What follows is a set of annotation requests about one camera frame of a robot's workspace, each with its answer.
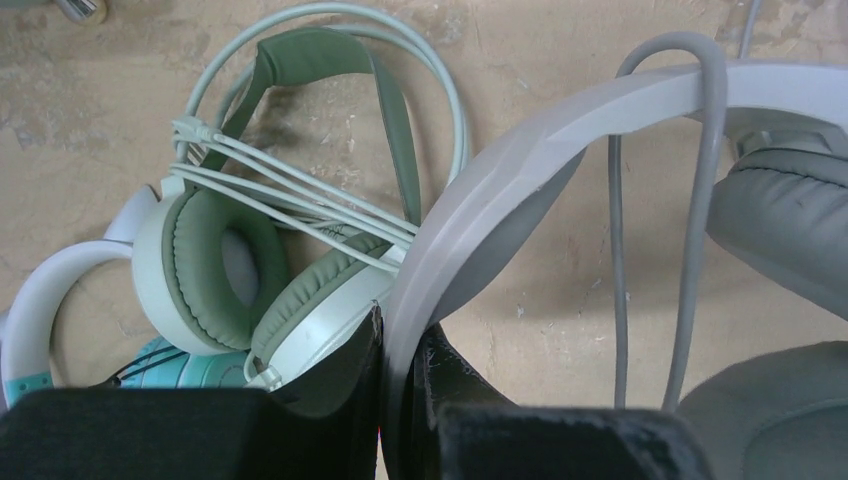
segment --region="green headband padding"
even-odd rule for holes
[[[379,59],[351,35],[329,28],[305,27],[261,40],[253,78],[241,104],[222,133],[240,138],[268,88],[293,87],[346,73],[371,73],[377,84],[383,125],[397,173],[407,220],[421,224],[421,189],[406,103],[394,77]],[[220,170],[227,158],[210,152],[202,167]]]

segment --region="green ear cushion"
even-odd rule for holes
[[[253,328],[289,277],[277,232],[262,213],[212,190],[198,189],[183,197],[172,209],[172,223],[166,220],[163,235],[171,297],[189,328],[203,341],[247,350]],[[221,250],[226,230],[241,235],[253,255],[259,274],[253,305],[244,305],[227,279]]]
[[[385,240],[368,233],[356,235],[344,243],[374,258],[381,257],[391,247]],[[251,350],[256,358],[267,365],[294,327],[365,267],[365,263],[332,250],[292,280],[253,332]]]

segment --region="black ear pad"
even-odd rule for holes
[[[715,186],[707,232],[758,272],[848,319],[848,161],[751,154]]]

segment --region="cable bundle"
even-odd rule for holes
[[[248,87],[253,64],[244,69],[224,96],[212,125],[195,117],[207,87],[236,50],[275,25],[306,15],[326,13],[364,17],[394,30],[388,32],[362,25],[327,27],[400,47],[421,61],[439,80],[450,102],[454,125],[453,160],[448,182],[459,174],[470,156],[470,143],[464,109],[447,67],[427,41],[408,25],[378,10],[344,3],[314,3],[283,10],[256,23],[230,42],[201,75],[185,115],[173,122],[177,161],[170,166],[170,173],[254,208],[268,215],[281,228],[301,231],[366,264],[397,272],[397,265],[357,252],[343,241],[357,233],[368,232],[408,249],[418,231],[416,225],[222,133],[222,126],[235,100]],[[274,182],[274,187],[199,166],[209,152],[218,152],[265,176]],[[322,193],[316,193],[307,186]]]

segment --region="stained floor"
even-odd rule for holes
[[[49,254],[100,236],[142,184],[157,185],[174,153],[171,119],[203,68],[254,21],[294,2],[114,1],[106,23],[80,28],[50,5],[0,11],[0,309]],[[467,105],[475,151],[533,112],[610,79],[661,32],[694,30],[736,53],[747,1],[381,0],[443,56]],[[339,18],[310,19],[337,22]],[[848,61],[848,3],[764,2],[751,55]],[[425,205],[442,188],[451,126],[439,85],[411,57],[377,51],[401,81],[416,130]],[[209,91],[215,104],[252,52]],[[649,66],[690,62],[663,54]],[[399,211],[374,87],[338,78],[277,92],[251,142]],[[657,406],[676,314],[677,279],[699,125],[666,122],[625,139],[625,224],[632,405]],[[730,166],[729,156],[723,171]],[[608,405],[614,337],[604,146],[583,165],[507,269],[444,322],[488,380],[526,404]],[[302,268],[321,247],[292,241]],[[848,338],[844,323],[707,245],[685,390],[758,353]],[[55,375],[104,379],[156,333],[135,299],[129,265],[88,275],[53,332]]]

